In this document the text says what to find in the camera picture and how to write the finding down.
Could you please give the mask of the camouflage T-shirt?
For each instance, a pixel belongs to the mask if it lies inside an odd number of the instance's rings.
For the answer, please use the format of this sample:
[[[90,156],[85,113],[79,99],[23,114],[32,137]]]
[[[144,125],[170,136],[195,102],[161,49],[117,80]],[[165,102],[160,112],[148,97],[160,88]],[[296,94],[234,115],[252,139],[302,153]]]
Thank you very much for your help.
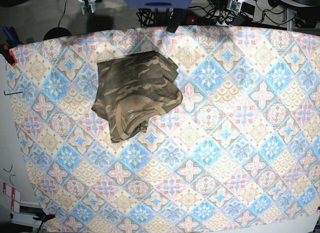
[[[182,103],[175,85],[178,66],[157,51],[97,63],[98,88],[92,110],[108,121],[110,140],[119,143],[146,132],[149,119]]]

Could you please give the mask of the red white label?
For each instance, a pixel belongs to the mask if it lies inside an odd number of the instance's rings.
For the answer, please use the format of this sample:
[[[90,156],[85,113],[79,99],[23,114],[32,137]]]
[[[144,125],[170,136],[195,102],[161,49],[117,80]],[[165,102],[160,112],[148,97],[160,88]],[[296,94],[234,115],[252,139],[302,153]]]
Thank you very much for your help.
[[[15,213],[20,213],[22,192],[15,187],[2,182],[0,193],[0,203],[7,209]]]

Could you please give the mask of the black clamp lower left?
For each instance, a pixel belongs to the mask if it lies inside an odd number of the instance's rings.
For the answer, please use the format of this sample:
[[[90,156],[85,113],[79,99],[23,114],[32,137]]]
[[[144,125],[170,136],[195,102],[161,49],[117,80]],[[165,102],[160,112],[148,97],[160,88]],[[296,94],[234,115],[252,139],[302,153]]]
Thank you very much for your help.
[[[35,216],[33,216],[32,218],[35,221],[40,221],[40,226],[37,229],[37,233],[40,232],[40,229],[42,228],[43,224],[46,223],[47,221],[54,219],[56,216],[55,214],[49,213],[49,214],[45,214],[45,213],[36,213]]]

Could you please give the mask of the white power strip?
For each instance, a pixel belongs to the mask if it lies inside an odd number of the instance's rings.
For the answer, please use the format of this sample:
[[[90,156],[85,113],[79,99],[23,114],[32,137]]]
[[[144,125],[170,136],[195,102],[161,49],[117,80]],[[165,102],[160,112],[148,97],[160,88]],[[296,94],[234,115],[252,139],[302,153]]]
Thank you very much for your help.
[[[226,16],[204,17],[204,16],[187,16],[181,23],[182,26],[231,26],[231,19]]]

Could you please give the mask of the patterned tablecloth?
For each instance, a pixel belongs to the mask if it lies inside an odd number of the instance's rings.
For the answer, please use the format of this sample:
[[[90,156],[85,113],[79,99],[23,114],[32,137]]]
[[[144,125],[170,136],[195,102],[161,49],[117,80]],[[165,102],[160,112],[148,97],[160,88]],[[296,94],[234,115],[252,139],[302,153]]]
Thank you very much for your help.
[[[112,143],[97,64],[158,51],[182,103]],[[320,205],[320,38],[255,27],[106,30],[20,45],[17,136],[50,232],[216,232]]]

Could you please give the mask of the black orange clamp upper left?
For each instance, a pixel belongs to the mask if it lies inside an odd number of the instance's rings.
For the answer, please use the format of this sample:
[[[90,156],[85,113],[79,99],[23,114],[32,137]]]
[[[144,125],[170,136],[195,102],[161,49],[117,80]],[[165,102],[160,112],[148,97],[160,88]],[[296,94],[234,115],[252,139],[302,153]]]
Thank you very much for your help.
[[[0,54],[11,66],[14,66],[17,63],[17,60],[12,52],[12,48],[18,45],[18,35],[13,27],[4,27],[2,30],[7,36],[7,44],[0,45]]]

